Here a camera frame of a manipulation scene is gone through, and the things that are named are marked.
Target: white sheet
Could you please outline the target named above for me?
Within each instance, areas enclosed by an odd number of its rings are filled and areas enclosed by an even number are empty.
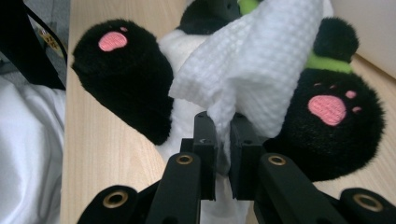
[[[59,223],[64,101],[0,77],[0,223]]]

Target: screw hole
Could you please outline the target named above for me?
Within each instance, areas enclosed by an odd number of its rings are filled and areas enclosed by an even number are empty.
[[[117,208],[125,204],[127,200],[128,193],[123,190],[117,190],[103,199],[103,206],[106,208]]]
[[[384,209],[384,206],[376,198],[366,194],[355,194],[353,196],[355,203],[361,207],[370,210],[372,212],[380,212]]]
[[[286,164],[285,159],[279,156],[271,156],[268,158],[268,161],[271,162],[273,165],[284,165]]]
[[[189,155],[181,155],[176,158],[176,162],[181,165],[188,165],[192,163],[193,158]]]

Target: green band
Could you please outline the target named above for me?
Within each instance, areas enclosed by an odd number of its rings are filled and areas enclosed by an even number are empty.
[[[349,63],[335,60],[332,58],[320,57],[311,51],[305,68],[330,70],[334,72],[352,73],[352,67]]]
[[[254,8],[259,5],[259,3],[260,2],[258,0],[240,0],[238,4],[241,14],[246,15],[250,13],[251,11],[253,11]]]

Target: white cloth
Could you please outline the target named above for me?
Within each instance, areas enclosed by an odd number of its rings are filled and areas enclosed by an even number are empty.
[[[0,77],[0,223],[59,223],[64,100]]]
[[[208,110],[219,138],[227,146],[235,111],[257,133],[275,137],[323,15],[323,1],[267,0],[250,14],[223,27],[181,66],[169,95]],[[219,172],[230,166],[226,158]]]

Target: wooden table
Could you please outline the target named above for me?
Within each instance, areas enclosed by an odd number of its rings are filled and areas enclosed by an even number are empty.
[[[127,185],[141,190],[159,180],[164,163],[153,145],[85,92],[70,69],[71,56],[83,33],[98,22],[130,19],[159,38],[174,29],[184,0],[72,0],[67,78],[64,175],[61,222],[77,223],[82,211],[102,189]],[[344,188],[363,187],[396,203],[396,81],[358,58],[356,71],[384,101],[388,126],[380,152],[364,170],[334,181],[317,183],[338,197]],[[250,214],[247,223],[257,223]]]

